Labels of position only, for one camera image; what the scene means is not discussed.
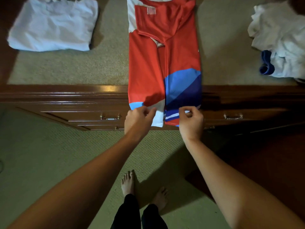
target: hand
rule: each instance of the hand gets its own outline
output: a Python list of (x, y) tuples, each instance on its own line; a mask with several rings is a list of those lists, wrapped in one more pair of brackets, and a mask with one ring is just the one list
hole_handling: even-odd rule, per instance
[(146, 106), (129, 110), (125, 119), (125, 134), (141, 141), (150, 130), (157, 108), (149, 110)]
[(179, 131), (185, 144), (199, 141), (203, 131), (203, 115), (195, 106), (179, 108)]

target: left hand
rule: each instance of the left hand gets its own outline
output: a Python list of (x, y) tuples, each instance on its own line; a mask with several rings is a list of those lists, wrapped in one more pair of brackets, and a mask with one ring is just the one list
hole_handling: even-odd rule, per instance
[(125, 134), (131, 134), (133, 138), (142, 140), (149, 132), (157, 108), (149, 110), (146, 106), (128, 111), (125, 119)]

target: sports jersey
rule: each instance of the sports jersey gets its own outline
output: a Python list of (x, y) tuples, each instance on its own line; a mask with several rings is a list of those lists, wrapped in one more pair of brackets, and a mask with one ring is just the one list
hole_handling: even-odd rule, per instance
[(131, 109), (156, 107), (152, 126), (179, 125), (178, 109), (201, 104), (195, 0), (127, 0)]

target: forearm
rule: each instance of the forearm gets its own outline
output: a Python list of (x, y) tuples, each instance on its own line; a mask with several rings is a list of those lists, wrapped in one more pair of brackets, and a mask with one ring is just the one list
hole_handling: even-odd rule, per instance
[(231, 228), (304, 228), (267, 190), (223, 162), (200, 141), (186, 146)]
[(9, 229), (88, 227), (138, 142), (125, 135), (114, 146), (49, 190)]

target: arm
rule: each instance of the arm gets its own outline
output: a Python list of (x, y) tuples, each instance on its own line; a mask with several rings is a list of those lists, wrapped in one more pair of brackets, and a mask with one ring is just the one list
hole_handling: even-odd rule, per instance
[(155, 113), (155, 108), (144, 106), (129, 111), (119, 142), (45, 193), (8, 229), (87, 228), (127, 158), (148, 133)]
[[(185, 114), (190, 110), (191, 117)], [(203, 115), (179, 109), (180, 133), (227, 223), (235, 228), (305, 228), (302, 220), (266, 189), (227, 165), (201, 141)]]

